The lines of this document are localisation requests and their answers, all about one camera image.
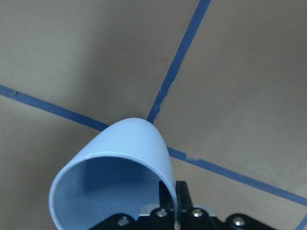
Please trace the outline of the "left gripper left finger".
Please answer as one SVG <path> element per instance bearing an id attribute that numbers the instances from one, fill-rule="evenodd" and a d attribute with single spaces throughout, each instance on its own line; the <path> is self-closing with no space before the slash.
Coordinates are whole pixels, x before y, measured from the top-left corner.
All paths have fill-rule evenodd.
<path id="1" fill-rule="evenodd" d="M 159 181 L 159 203 L 161 209 L 175 212 L 173 198 L 163 181 Z"/>

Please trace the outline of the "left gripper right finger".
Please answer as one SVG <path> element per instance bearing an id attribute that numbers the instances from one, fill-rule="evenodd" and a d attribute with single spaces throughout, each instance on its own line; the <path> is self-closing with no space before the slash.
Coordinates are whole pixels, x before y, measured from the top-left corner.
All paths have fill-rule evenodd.
<path id="1" fill-rule="evenodd" d="M 193 208 L 188 185 L 185 181 L 176 181 L 176 195 L 179 212 L 187 212 Z"/>

